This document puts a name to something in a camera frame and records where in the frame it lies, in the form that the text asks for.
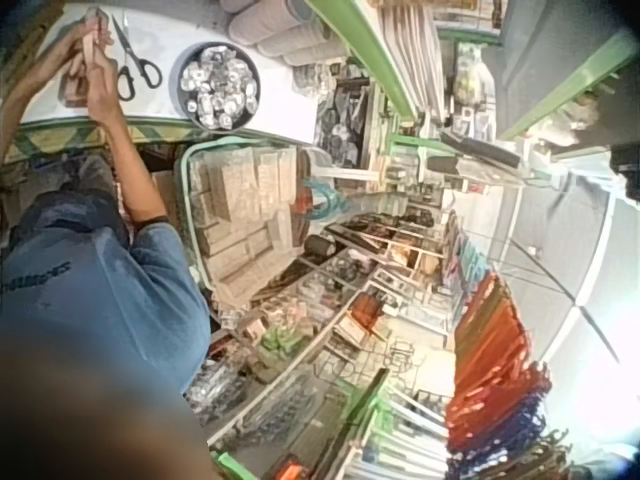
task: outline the round tray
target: round tray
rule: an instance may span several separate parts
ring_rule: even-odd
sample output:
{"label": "round tray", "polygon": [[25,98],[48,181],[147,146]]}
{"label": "round tray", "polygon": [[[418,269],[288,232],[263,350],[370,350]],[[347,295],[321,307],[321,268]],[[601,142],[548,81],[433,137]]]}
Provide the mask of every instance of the round tray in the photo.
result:
{"label": "round tray", "polygon": [[180,102],[180,107],[182,108],[182,111],[187,116],[187,118],[189,118],[189,120],[191,120],[193,122],[194,125],[197,125],[202,130],[205,130],[207,132],[216,132],[216,133],[228,134],[228,133],[233,133],[236,130],[239,130],[240,128],[244,127],[254,117],[255,113],[249,113],[245,109],[244,112],[242,113],[242,115],[240,115],[240,118],[238,118],[233,123],[233,128],[231,128],[230,130],[227,130],[227,129],[224,129],[224,128],[210,129],[210,128],[205,127],[202,124],[202,122],[200,122],[200,120],[198,120],[198,116],[195,113],[189,112],[187,110],[187,100],[189,100],[189,99],[194,99],[195,100],[196,97],[198,96],[198,93],[196,91],[185,92],[184,90],[182,90],[180,88],[180,79],[182,78],[182,72],[184,72],[185,68],[187,68],[187,65],[189,65],[191,62],[199,61],[200,54],[202,53],[203,50],[206,50],[209,47],[219,47],[219,46],[224,46],[224,47],[227,47],[227,48],[233,50],[234,52],[236,52],[236,58],[246,62],[247,65],[249,66],[249,70],[253,74],[253,78],[256,81],[256,83],[258,84],[258,92],[256,93],[256,100],[258,100],[258,108],[260,108],[260,94],[262,93],[262,85],[260,84],[260,75],[258,74],[258,69],[256,68],[256,64],[253,63],[253,60],[251,60],[251,57],[249,57],[249,55],[247,55],[240,47],[238,47],[236,45],[233,45],[231,43],[226,43],[226,42],[208,42],[208,43],[203,43],[202,45],[198,46],[198,48],[195,49],[186,58],[186,60],[184,61],[184,63],[182,64],[182,66],[180,67],[180,70],[179,70],[179,76],[178,76],[178,82],[177,82],[177,84],[178,84],[178,101]]}

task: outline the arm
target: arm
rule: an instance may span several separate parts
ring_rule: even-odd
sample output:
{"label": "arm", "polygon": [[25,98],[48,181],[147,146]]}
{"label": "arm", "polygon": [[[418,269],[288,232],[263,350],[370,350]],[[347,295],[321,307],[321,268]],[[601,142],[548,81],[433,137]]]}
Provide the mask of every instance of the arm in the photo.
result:
{"label": "arm", "polygon": [[18,82],[2,102],[0,110],[0,164],[4,163],[4,157],[9,151],[20,120],[33,95],[34,92],[24,82]]}
{"label": "arm", "polygon": [[113,162],[131,220],[142,226],[167,216],[162,198],[136,150],[118,99],[117,72],[102,50],[95,49],[95,66],[87,73],[89,115],[107,134]]}
{"label": "arm", "polygon": [[[24,78],[6,96],[3,96],[0,109],[0,164],[9,151],[13,137],[18,130],[20,120],[29,102],[55,75],[66,65],[80,48],[81,39],[98,28],[97,21],[80,23],[71,27],[62,38],[42,54],[31,66]],[[113,43],[109,33],[101,39],[107,44]]]}

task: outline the blue shirt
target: blue shirt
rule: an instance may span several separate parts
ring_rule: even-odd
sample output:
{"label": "blue shirt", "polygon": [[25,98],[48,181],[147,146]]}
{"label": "blue shirt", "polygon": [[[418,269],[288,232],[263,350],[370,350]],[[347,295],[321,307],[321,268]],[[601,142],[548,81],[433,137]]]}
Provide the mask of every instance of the blue shirt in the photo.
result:
{"label": "blue shirt", "polygon": [[55,192],[38,197],[14,233],[3,326],[71,327],[139,354],[186,390],[209,346],[209,311],[171,225],[146,226],[129,245],[108,195]]}

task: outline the green shelf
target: green shelf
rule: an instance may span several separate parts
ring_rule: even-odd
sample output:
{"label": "green shelf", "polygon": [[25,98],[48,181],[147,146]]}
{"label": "green shelf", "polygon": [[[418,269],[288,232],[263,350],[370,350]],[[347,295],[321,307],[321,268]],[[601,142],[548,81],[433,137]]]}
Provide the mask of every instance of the green shelf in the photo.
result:
{"label": "green shelf", "polygon": [[417,119],[393,57],[382,35],[378,12],[366,0],[306,0],[342,38],[382,87],[403,121]]}
{"label": "green shelf", "polygon": [[640,45],[634,34],[621,29],[600,47],[587,61],[558,85],[535,108],[531,109],[500,135],[500,140],[512,140],[526,132],[565,103],[602,82],[638,56]]}

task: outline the blurry foreground object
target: blurry foreground object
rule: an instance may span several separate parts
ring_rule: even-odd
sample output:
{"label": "blurry foreground object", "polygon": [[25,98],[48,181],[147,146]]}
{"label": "blurry foreground object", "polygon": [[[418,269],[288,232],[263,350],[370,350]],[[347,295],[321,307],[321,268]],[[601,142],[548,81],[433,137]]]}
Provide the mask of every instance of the blurry foreground object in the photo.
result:
{"label": "blurry foreground object", "polygon": [[103,361],[90,342],[6,333],[0,448],[11,478],[217,478],[193,413],[175,389],[149,380],[149,366],[126,354]]}

